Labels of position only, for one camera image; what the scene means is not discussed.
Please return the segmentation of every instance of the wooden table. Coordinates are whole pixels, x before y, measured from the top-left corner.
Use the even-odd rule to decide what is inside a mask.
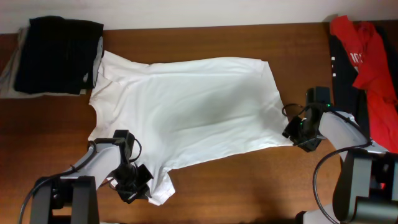
[[[398,46],[398,22],[380,24]],[[104,32],[104,47],[140,63],[213,57],[262,59],[269,62],[283,103],[304,104],[308,88],[331,87],[327,32],[327,24],[109,30]],[[0,35],[1,69],[16,44],[16,35]],[[87,137],[96,125],[89,97],[0,100],[1,223],[16,222],[23,198],[39,177],[61,172],[84,155]],[[103,187],[98,191],[100,219],[251,223],[293,218],[302,210],[317,209],[313,170],[332,150],[328,141],[312,153],[275,147],[173,170],[170,176],[177,192],[159,207],[143,200],[128,205]],[[324,204],[331,202],[339,171],[338,157],[322,167],[318,186]]]

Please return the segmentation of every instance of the red cloth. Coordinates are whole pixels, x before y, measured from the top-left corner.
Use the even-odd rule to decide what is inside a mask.
[[[351,63],[358,67],[353,86],[366,90],[371,137],[398,153],[398,101],[380,35],[373,24],[361,22],[354,26],[347,16],[330,23],[330,34],[340,39]]]

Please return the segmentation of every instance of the black cloth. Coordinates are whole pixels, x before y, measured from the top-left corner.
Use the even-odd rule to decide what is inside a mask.
[[[353,87],[358,72],[352,66],[340,40],[329,35],[330,56],[333,77],[333,97],[335,107],[354,115],[361,129],[369,135],[369,115],[366,105],[366,92]]]
[[[386,52],[387,56],[388,69],[390,71],[392,85],[394,86],[396,96],[398,98],[398,53],[396,48],[388,40],[386,31],[380,26],[376,26],[376,31],[383,40],[384,51]]]
[[[57,16],[30,20],[15,90],[80,94],[93,84],[93,62],[103,25]],[[83,77],[88,75],[85,83]]]

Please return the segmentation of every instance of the white t-shirt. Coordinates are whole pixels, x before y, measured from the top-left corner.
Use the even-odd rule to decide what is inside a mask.
[[[191,62],[131,62],[105,52],[90,98],[97,125],[90,135],[111,138],[128,129],[142,144],[137,165],[154,176],[149,202],[163,204],[175,190],[172,169],[272,146],[287,118],[267,62],[211,58]],[[138,145],[134,145],[133,157]]]

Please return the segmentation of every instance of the black folded shirt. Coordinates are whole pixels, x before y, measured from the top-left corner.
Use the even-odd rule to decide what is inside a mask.
[[[15,90],[78,95],[82,88],[94,88],[93,63],[102,33],[103,25],[90,21],[57,16],[31,19]]]

